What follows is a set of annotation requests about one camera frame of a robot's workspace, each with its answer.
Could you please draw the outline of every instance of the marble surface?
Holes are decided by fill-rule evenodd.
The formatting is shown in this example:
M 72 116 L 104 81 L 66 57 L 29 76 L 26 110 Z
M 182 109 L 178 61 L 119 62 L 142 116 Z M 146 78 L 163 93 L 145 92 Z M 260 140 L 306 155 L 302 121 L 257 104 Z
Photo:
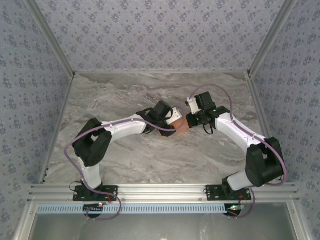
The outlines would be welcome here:
M 65 145 L 77 136 L 91 118 L 115 121 L 129 117 L 159 100 L 190 112 L 186 98 L 199 85 L 215 83 L 233 98 L 234 114 L 261 133 L 244 74 L 155 73 L 81 74 L 73 80 L 62 126 L 50 159 L 46 183 L 71 183 L 80 175 L 65 158 Z M 229 108 L 225 94 L 211 87 L 217 106 Z M 76 160 L 71 147 L 69 154 Z M 102 181 L 125 183 L 220 183 L 245 166 L 245 154 L 223 133 L 207 135 L 203 128 L 171 137 L 159 132 L 131 135 L 113 142 L 100 163 Z

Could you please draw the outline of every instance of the purple cable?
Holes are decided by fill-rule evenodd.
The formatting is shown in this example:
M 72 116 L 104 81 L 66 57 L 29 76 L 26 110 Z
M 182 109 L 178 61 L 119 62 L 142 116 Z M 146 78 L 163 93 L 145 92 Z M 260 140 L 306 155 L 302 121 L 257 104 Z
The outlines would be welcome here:
M 80 176 L 81 178 L 83 179 L 83 184 L 86 186 L 87 189 L 89 189 L 91 192 L 93 193 L 96 193 L 96 194 L 101 194 L 101 195 L 107 195 L 107 196 L 111 196 L 111 197 L 114 197 L 118 200 L 119 202 L 119 210 L 116 212 L 116 214 L 114 214 L 113 216 L 111 217 L 105 217 L 105 218 L 94 218 L 95 221 L 107 221 L 107 220 L 112 220 L 114 218 L 116 218 L 120 212 L 121 212 L 121 208 L 122 208 L 122 202 L 120 200 L 120 198 L 117 196 L 117 195 L 114 195 L 112 193 L 109 193 L 109 192 L 103 192 L 103 191 L 97 191 L 95 189 L 93 189 L 92 187 L 90 187 L 87 183 L 87 181 L 85 180 L 85 176 L 84 174 L 82 173 L 80 167 L 78 167 L 78 165 L 71 159 L 71 157 L 68 155 L 67 153 L 67 150 L 68 148 L 74 144 L 76 141 L 78 141 L 79 139 L 83 138 L 84 136 L 92 133 L 92 132 L 95 132 L 97 130 L 100 130 L 100 129 L 104 129 L 104 128 L 107 128 L 107 127 L 110 127 L 110 125 L 112 126 L 115 126 L 115 125 L 118 125 L 118 124 L 124 124 L 124 123 L 128 123 L 128 122 L 133 122 L 133 121 L 136 121 L 136 122 L 141 122 L 141 123 L 145 123 L 145 124 L 148 124 L 150 125 L 151 127 L 154 127 L 155 129 L 158 129 L 158 130 L 162 130 L 162 131 L 165 131 L 165 132 L 175 132 L 177 131 L 178 129 L 182 128 L 182 126 L 185 124 L 185 119 L 183 120 L 183 122 L 181 123 L 180 126 L 178 126 L 177 128 L 175 129 L 166 129 L 166 128 L 162 128 L 162 127 L 159 127 L 159 126 L 156 126 L 144 119 L 140 119 L 140 118 L 129 118 L 129 119 L 124 119 L 124 120 L 120 120 L 120 121 L 115 121 L 115 122 L 112 122 L 112 123 L 108 123 L 108 124 L 104 124 L 104 125 L 101 125 L 101 126 L 98 126 L 98 127 L 95 127 L 95 128 L 92 128 L 84 133 L 82 133 L 81 135 L 77 136 L 75 139 L 73 139 L 71 142 L 69 142 L 65 148 L 64 148 L 64 155 L 65 157 L 69 160 L 69 162 L 75 167 L 75 169 L 77 169 L 77 171 L 80 173 Z
M 254 191 L 253 191 L 252 189 L 250 189 L 250 190 L 251 190 L 251 192 L 252 192 L 252 197 L 253 197 L 253 203 L 252 203 L 251 209 L 250 209 L 245 215 L 243 215 L 243 216 L 238 216 L 238 215 L 235 214 L 234 212 L 227 210 L 227 212 L 228 212 L 229 214 L 234 215 L 234 216 L 237 217 L 238 219 L 243 219 L 243 218 L 248 217 L 249 215 L 252 214 L 252 212 L 254 211 L 255 206 L 256 206 L 256 196 L 255 196 Z
M 284 160 L 282 159 L 282 157 L 280 156 L 280 154 L 270 145 L 268 144 L 266 141 L 264 141 L 263 139 L 253 135 L 251 132 L 247 131 L 246 129 L 244 129 L 242 126 L 240 126 L 234 119 L 234 115 L 233 115 L 233 102 L 232 102 L 232 98 L 231 96 L 229 95 L 229 93 L 224 89 L 222 88 L 221 86 L 219 85 L 216 85 L 214 83 L 206 83 L 206 84 L 203 84 L 199 87 L 197 87 L 190 95 L 189 99 L 191 99 L 194 94 L 201 88 L 203 87 L 207 87 L 207 86 L 213 86 L 213 87 L 216 87 L 218 89 L 221 89 L 225 94 L 226 96 L 229 98 L 229 102 L 230 102 L 230 118 L 231 118 L 231 121 L 234 123 L 234 125 L 240 129 L 242 132 L 248 134 L 250 137 L 252 138 L 255 138 L 256 140 L 258 140 L 260 143 L 262 143 L 263 145 L 265 145 L 268 149 L 271 150 L 271 152 L 273 152 L 273 154 L 278 158 L 280 164 L 281 164 L 281 167 L 282 167 L 282 170 L 283 170 L 283 179 L 281 180 L 281 182 L 279 183 L 268 183 L 268 185 L 271 185 L 271 186 L 281 186 L 283 185 L 286 181 L 287 181 L 287 177 L 288 177 L 288 171 L 287 171 L 287 168 L 286 168 L 286 165 L 285 165 L 285 162 Z

